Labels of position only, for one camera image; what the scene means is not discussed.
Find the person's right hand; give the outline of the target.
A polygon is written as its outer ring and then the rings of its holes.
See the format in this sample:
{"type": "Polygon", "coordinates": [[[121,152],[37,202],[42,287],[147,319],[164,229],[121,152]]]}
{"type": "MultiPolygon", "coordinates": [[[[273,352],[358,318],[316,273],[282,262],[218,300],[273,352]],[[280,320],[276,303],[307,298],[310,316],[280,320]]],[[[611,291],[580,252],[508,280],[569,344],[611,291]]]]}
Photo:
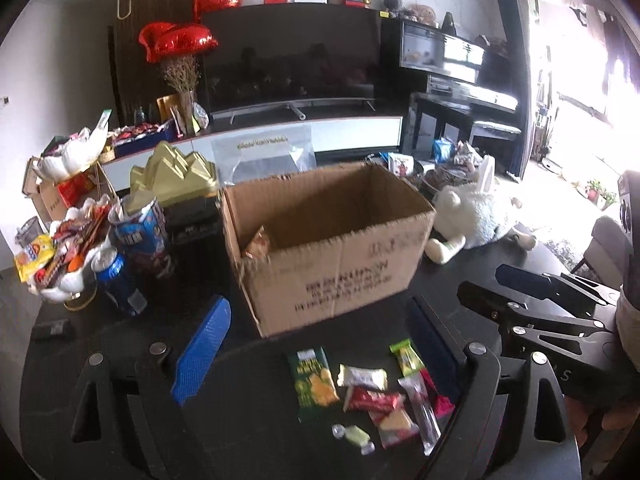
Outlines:
{"type": "Polygon", "coordinates": [[[572,427],[577,445],[581,448],[588,440],[588,422],[596,420],[603,431],[626,430],[632,427],[639,416],[639,401],[620,401],[608,408],[602,415],[596,415],[597,409],[570,396],[564,396],[568,420],[572,427]]]}

